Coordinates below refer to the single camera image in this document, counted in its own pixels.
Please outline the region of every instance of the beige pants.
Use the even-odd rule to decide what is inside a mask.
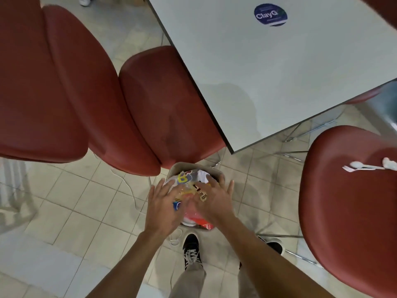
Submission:
[[[169,298],[199,298],[206,275],[200,263],[189,265],[172,288]],[[238,280],[239,298],[259,298],[243,267],[240,269]]]

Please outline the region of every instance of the hand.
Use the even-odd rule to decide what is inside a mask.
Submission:
[[[184,199],[178,210],[174,210],[172,202],[184,186],[180,184],[168,193],[174,183],[175,180],[171,180],[163,186],[164,179],[161,179],[156,188],[152,185],[149,190],[145,232],[158,235],[162,241],[181,223],[188,201]]]
[[[218,227],[228,217],[234,217],[231,195],[233,194],[234,181],[230,181],[226,190],[225,177],[221,175],[219,183],[210,175],[207,175],[209,184],[196,182],[195,185],[207,193],[207,198],[202,201],[198,193],[194,197],[196,209],[211,224]]]

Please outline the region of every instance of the left hand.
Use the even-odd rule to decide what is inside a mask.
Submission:
[[[172,202],[184,187],[180,184],[170,191],[175,180],[163,186],[165,179],[161,179],[156,188],[151,186],[148,195],[148,210],[146,212],[145,232],[155,234],[165,240],[181,223],[185,215],[188,199],[181,202],[178,210],[174,210]]]

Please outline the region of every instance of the white table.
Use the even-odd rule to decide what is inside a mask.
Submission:
[[[397,76],[397,31],[360,0],[149,1],[231,153]]]

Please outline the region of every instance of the blue circular sticker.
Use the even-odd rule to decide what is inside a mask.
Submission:
[[[269,26],[284,25],[288,19],[284,9],[273,4],[258,5],[254,10],[254,14],[259,22]]]

